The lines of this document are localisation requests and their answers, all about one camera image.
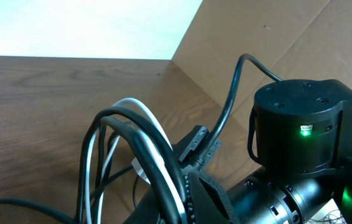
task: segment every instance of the cardboard panel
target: cardboard panel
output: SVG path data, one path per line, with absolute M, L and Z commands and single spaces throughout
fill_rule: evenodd
M 203 0 L 173 62 L 222 105 L 241 54 L 252 54 L 272 68 L 327 3 Z M 262 78 L 247 62 L 234 108 Z
M 352 89 L 352 1 L 330 1 L 272 70 L 283 79 L 335 78 Z M 245 128 L 254 93 L 232 115 Z

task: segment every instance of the white wall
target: white wall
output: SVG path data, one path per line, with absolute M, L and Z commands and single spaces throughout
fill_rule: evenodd
M 0 55 L 171 59 L 202 0 L 0 0 Z

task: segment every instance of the brown wooden surface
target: brown wooden surface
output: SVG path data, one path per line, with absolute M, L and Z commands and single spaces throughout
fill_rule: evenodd
M 152 110 L 173 143 L 195 124 L 211 128 L 221 109 L 165 60 L 0 57 L 0 197 L 26 198 L 73 216 L 84 134 L 96 113 L 128 96 Z M 247 155 L 246 138 L 231 118 L 208 168 L 227 189 L 258 168 Z M 122 142 L 112 173 L 132 159 Z M 132 212 L 135 175 L 130 171 L 107 188 L 103 223 L 121 223 Z M 146 189 L 140 182 L 138 199 Z M 0 223 L 54 221 L 0 205 Z

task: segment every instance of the black cylindrical motor housing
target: black cylindrical motor housing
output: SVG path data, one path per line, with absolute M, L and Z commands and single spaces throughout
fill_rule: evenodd
M 338 80 L 268 84 L 254 110 L 257 157 L 267 170 L 313 172 L 352 156 L 352 90 Z

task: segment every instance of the wooden table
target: wooden table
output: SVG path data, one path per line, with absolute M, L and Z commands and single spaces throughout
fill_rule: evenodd
M 0 57 L 0 197 L 33 200 L 73 216 L 84 134 L 96 113 L 128 96 L 152 110 L 173 143 L 195 124 L 212 128 L 221 110 L 166 60 Z M 232 118 L 220 139 L 207 171 L 228 189 L 258 165 L 247 154 L 247 131 Z M 133 158 L 122 141 L 112 173 Z M 135 176 L 129 171 L 107 187 L 103 223 L 121 223 L 132 212 Z M 147 189 L 138 184 L 138 200 Z M 0 205 L 0 223 L 55 221 Z

